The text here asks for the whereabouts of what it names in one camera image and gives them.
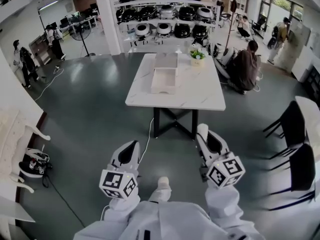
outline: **electric fan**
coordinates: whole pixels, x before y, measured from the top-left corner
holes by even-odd
[[[85,44],[85,39],[91,33],[91,28],[90,28],[89,24],[83,23],[83,24],[79,24],[79,25],[74,25],[74,29],[71,26],[69,28],[69,32],[70,32],[70,36],[72,36],[72,38],[74,40],[83,42],[83,46],[84,46],[85,51],[86,51],[86,56],[85,57],[90,57],[90,56],[95,56],[96,55],[95,53],[89,53],[88,49],[86,47],[86,44]]]

